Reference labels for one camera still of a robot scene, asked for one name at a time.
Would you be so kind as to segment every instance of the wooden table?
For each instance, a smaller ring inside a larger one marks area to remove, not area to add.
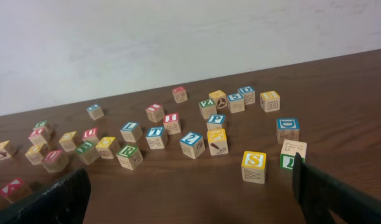
[[[125,88],[136,83],[112,80],[112,85]],[[247,85],[254,86],[256,94],[276,90],[281,95],[280,111],[264,113],[259,103],[241,113],[220,110],[227,115],[229,154],[212,157],[207,149],[196,160],[183,155],[179,140],[189,131],[207,141],[198,102],[212,91],[231,94]],[[89,165],[92,193],[84,223],[303,223],[293,198],[291,172],[279,166],[275,120],[283,117],[298,118],[300,141],[308,143],[308,164],[381,200],[381,50],[183,86],[189,100],[180,104],[173,100],[174,86],[169,86],[0,117],[0,142],[10,139],[19,148],[14,158],[0,162],[0,188],[15,177],[47,185],[85,167],[76,157],[58,174],[32,166],[24,154],[36,122],[50,121],[55,147],[60,147],[63,133],[94,127],[104,136],[116,136],[122,146],[120,127],[125,122],[140,122],[144,132],[162,125],[149,121],[145,112],[147,106],[160,103],[166,113],[179,113],[182,133],[170,136],[164,150],[150,150],[143,136],[138,146],[144,161],[135,171],[122,168],[117,159]],[[101,104],[105,118],[90,119],[86,107],[92,103]],[[267,153],[266,184],[242,180],[246,150]],[[0,196],[0,209],[7,206]]]

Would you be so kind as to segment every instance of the white wall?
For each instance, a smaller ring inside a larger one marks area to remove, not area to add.
[[[0,115],[381,48],[381,0],[0,0]]]

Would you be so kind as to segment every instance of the wooden block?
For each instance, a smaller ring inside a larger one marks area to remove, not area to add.
[[[214,101],[217,110],[227,106],[227,95],[221,90],[209,93],[209,98]]]
[[[160,104],[153,104],[150,107],[146,108],[146,115],[148,116],[149,120],[157,123],[164,117],[164,110],[163,106]]]
[[[124,146],[120,152],[117,153],[117,159],[122,167],[130,170],[135,170],[143,161],[141,151],[138,147],[129,145]]]
[[[16,153],[17,149],[12,146],[10,140],[0,142],[0,161],[11,158]]]
[[[136,142],[142,135],[142,129],[138,122],[127,122],[121,129],[121,135],[126,142]]]
[[[49,123],[48,123],[47,120],[38,122],[38,123],[34,126],[33,131],[38,130],[38,129],[40,129],[40,128],[45,128],[45,129],[48,131],[49,134],[52,134],[52,131],[54,131],[54,130],[50,127],[50,125],[49,125]]]
[[[178,113],[166,115],[163,120],[163,125],[168,134],[181,133],[181,123],[179,122]]]
[[[280,110],[280,95],[275,91],[260,94],[261,107],[265,112]]]
[[[189,156],[192,159],[198,158],[205,150],[203,136],[193,132],[185,135],[179,141],[179,144],[185,156]]]
[[[255,103],[255,90],[251,86],[246,86],[238,89],[238,93],[245,99],[245,105]]]
[[[98,137],[98,128],[93,128],[90,130],[86,130],[83,133],[83,142],[90,141],[94,145],[98,144],[99,137]]]
[[[228,154],[229,148],[225,129],[217,129],[207,132],[211,156]]]
[[[29,140],[33,145],[38,144],[48,144],[49,140],[51,139],[51,135],[48,133],[48,131],[45,128],[39,128],[33,132],[31,132],[29,136]]]
[[[227,120],[224,114],[212,114],[207,120],[207,130],[225,129]]]
[[[25,156],[33,165],[41,164],[48,154],[48,147],[46,144],[39,144],[31,146],[30,149],[26,152]]]
[[[63,171],[66,168],[68,162],[69,159],[64,150],[58,149],[50,151],[45,159],[41,162],[41,164],[49,173],[54,173]]]
[[[244,181],[265,184],[266,154],[245,151],[242,161],[242,176]]]
[[[63,134],[59,143],[65,152],[73,152],[79,145],[81,145],[81,138],[76,131],[72,131]]]
[[[286,139],[280,152],[280,167],[282,169],[293,170],[294,158],[297,152],[300,154],[303,162],[305,162],[307,143]]]
[[[300,127],[296,118],[280,118],[276,120],[276,138],[279,144],[285,139],[298,141]]]
[[[96,145],[96,149],[102,159],[113,159],[120,150],[120,146],[115,137],[104,137]]]
[[[20,178],[15,178],[0,190],[0,194],[10,203],[18,202],[32,194],[32,190]]]
[[[150,128],[146,134],[146,140],[151,149],[164,149],[168,140],[166,129],[164,127]]]
[[[172,89],[172,95],[174,96],[174,100],[177,103],[182,103],[188,100],[188,96],[186,95],[186,90],[183,86]]]
[[[204,119],[207,119],[212,114],[217,114],[217,109],[213,100],[204,100],[199,103],[200,113]]]
[[[94,104],[87,108],[88,114],[92,120],[99,119],[104,116],[103,110],[100,105]]]
[[[90,141],[86,141],[81,146],[78,146],[75,152],[80,160],[86,165],[90,165],[93,161],[99,158],[99,153],[95,148],[95,145]]]
[[[231,113],[245,111],[245,99],[239,93],[228,95],[228,108]]]

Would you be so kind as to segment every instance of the brown tabletop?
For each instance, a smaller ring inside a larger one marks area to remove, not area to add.
[[[114,80],[111,84],[136,85]],[[206,120],[198,102],[215,90],[231,94],[248,85],[256,95],[276,90],[280,111],[265,113],[259,102],[240,113],[219,110],[227,116],[229,154],[212,157],[206,149],[195,160],[183,155],[179,140],[189,131],[203,135],[207,142]],[[0,142],[11,140],[19,152],[0,162],[0,188],[15,177],[48,185],[70,170],[87,167],[92,192],[84,223],[304,223],[293,198],[292,173],[280,169],[282,145],[276,141],[276,119],[295,117],[300,141],[308,143],[308,164],[381,200],[381,50],[183,86],[189,100],[180,104],[173,99],[174,86],[169,86],[1,116]],[[86,107],[93,103],[105,110],[104,118],[90,119]],[[144,137],[148,128],[162,125],[146,116],[146,107],[153,103],[162,104],[166,114],[178,112],[181,118],[182,132],[169,136],[161,150],[150,150]],[[24,156],[31,146],[28,135],[44,119],[55,129],[51,143],[56,148],[63,133],[94,127],[103,136],[117,137],[123,146],[120,127],[137,121],[144,131],[137,142],[144,161],[131,171],[117,159],[99,158],[86,166],[72,157],[63,172],[49,174]],[[244,151],[267,154],[265,184],[242,180]],[[8,206],[0,196],[0,209]]]

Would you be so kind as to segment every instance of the toy block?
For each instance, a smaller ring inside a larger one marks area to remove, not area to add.
[[[150,128],[146,140],[151,149],[164,149],[168,140],[166,129],[164,127]]]
[[[90,130],[86,130],[83,133],[83,142],[90,141],[94,145],[98,144],[99,137],[98,137],[98,128],[93,128]]]
[[[41,164],[42,160],[45,159],[48,154],[48,147],[46,144],[39,144],[31,146],[30,149],[26,152],[25,156],[33,165]]]
[[[104,137],[96,145],[96,149],[102,159],[113,159],[115,154],[120,150],[120,146],[115,137]]]
[[[275,91],[260,94],[261,107],[265,112],[280,110],[280,95]]]
[[[168,134],[181,133],[181,124],[178,113],[169,114],[164,117],[163,125]]]
[[[227,106],[227,95],[221,90],[209,93],[209,98],[214,101],[217,110]]]
[[[141,151],[136,146],[124,146],[120,152],[117,153],[117,159],[120,165],[124,168],[135,170],[143,161]]]
[[[297,152],[300,154],[303,162],[305,162],[307,143],[286,139],[280,152],[280,167],[282,169],[293,170],[294,158]]]
[[[63,171],[69,159],[63,149],[50,151],[45,159],[41,162],[48,173]]]
[[[78,146],[75,152],[80,160],[86,165],[90,165],[93,161],[99,158],[99,153],[95,148],[95,145],[90,141],[86,141],[81,146]]]
[[[280,118],[276,120],[276,138],[279,144],[285,139],[298,141],[300,135],[300,127],[298,120],[295,118]]]
[[[92,120],[97,120],[104,116],[103,110],[100,105],[94,104],[87,108],[88,114],[92,118]]]
[[[208,119],[210,115],[217,114],[217,109],[213,100],[205,100],[199,103],[200,113],[204,119]]]
[[[32,190],[20,178],[12,180],[0,190],[0,194],[10,203],[18,202],[32,194]]]
[[[12,146],[10,140],[0,142],[0,161],[11,158],[16,153],[17,149]]]
[[[48,131],[45,128],[39,128],[37,130],[34,130],[31,132],[29,136],[29,140],[33,145],[38,144],[48,144],[49,140],[51,139],[51,135],[48,133]]]
[[[182,103],[188,100],[188,96],[186,95],[186,90],[183,86],[172,89],[172,95],[174,96],[174,100],[177,103]]]
[[[142,129],[138,122],[127,122],[121,129],[121,135],[126,142],[136,142],[142,135]]]
[[[81,138],[76,131],[63,134],[59,140],[59,144],[65,150],[65,152],[73,152],[81,145]]]
[[[207,132],[211,156],[228,154],[228,143],[225,129],[216,129]]]
[[[238,93],[245,99],[245,105],[255,103],[255,90],[251,86],[246,86],[238,89]]]
[[[207,130],[225,129],[227,120],[223,114],[212,114],[207,120]]]
[[[182,152],[192,159],[198,158],[205,151],[203,136],[189,132],[180,141]]]
[[[245,151],[242,161],[242,177],[247,182],[265,184],[266,154]]]
[[[47,120],[38,122],[38,123],[34,126],[33,131],[38,130],[38,129],[40,129],[40,128],[45,128],[45,129],[48,131],[49,134],[52,134],[52,131],[54,131],[54,130],[50,127],[50,125],[49,125],[49,123],[48,123]]]

